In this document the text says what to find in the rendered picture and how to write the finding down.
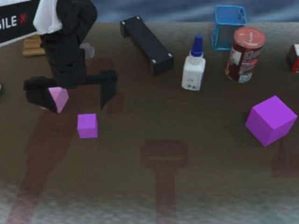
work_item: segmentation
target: pink cube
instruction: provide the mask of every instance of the pink cube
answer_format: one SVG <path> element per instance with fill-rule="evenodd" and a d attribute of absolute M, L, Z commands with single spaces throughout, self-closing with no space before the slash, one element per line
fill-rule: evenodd
<path fill-rule="evenodd" d="M 77 130 L 81 139 L 98 137 L 98 121 L 95 113 L 79 114 Z"/>
<path fill-rule="evenodd" d="M 246 121 L 246 127 L 267 146 L 287 135 L 297 115 L 277 96 L 255 105 Z"/>
<path fill-rule="evenodd" d="M 69 99 L 67 90 L 60 87 L 52 87 L 49 88 L 49 92 L 56 104 L 57 113 L 60 113 Z"/>

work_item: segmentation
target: table surface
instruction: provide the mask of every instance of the table surface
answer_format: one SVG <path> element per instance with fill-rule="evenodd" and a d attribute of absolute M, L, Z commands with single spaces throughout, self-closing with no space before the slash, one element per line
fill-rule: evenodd
<path fill-rule="evenodd" d="M 210 47 L 210 23 L 150 23 L 175 56 L 152 76 L 118 23 L 96 24 L 88 73 L 114 68 L 119 94 L 100 110 L 99 86 L 69 92 L 62 114 L 26 102 L 22 83 L 51 76 L 22 42 L 0 50 L 1 224 L 297 224 L 299 125 L 264 148 L 245 128 L 250 108 L 273 96 L 299 113 L 299 75 L 285 55 L 299 23 L 259 23 L 267 42 L 252 80 L 224 74 L 228 53 Z M 185 57 L 204 37 L 200 92 L 181 89 Z M 96 113 L 97 139 L 79 139 L 77 114 Z"/>

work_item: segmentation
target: blue bottle cap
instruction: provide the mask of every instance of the blue bottle cap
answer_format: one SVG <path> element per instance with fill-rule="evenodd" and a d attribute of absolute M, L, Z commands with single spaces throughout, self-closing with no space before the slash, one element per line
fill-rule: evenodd
<path fill-rule="evenodd" d="M 202 36 L 196 35 L 194 38 L 194 43 L 191 48 L 191 55 L 193 57 L 200 57 L 202 56 Z"/>

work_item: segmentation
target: glue bottle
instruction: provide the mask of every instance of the glue bottle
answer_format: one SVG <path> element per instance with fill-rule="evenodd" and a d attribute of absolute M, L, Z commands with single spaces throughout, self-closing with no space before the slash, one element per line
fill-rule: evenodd
<path fill-rule="evenodd" d="M 202 52 L 202 36 L 196 35 L 189 56 L 185 59 L 182 88 L 199 91 L 206 67 L 206 60 Z"/>

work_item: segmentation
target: can label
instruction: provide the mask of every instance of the can label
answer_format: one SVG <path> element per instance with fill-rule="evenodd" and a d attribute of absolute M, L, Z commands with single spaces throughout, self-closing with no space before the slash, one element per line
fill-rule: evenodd
<path fill-rule="evenodd" d="M 257 31 L 255 28 L 244 27 L 235 32 L 234 44 L 225 69 L 225 74 L 235 82 L 246 83 L 252 77 L 263 46 L 263 39 L 257 35 L 263 34 Z"/>

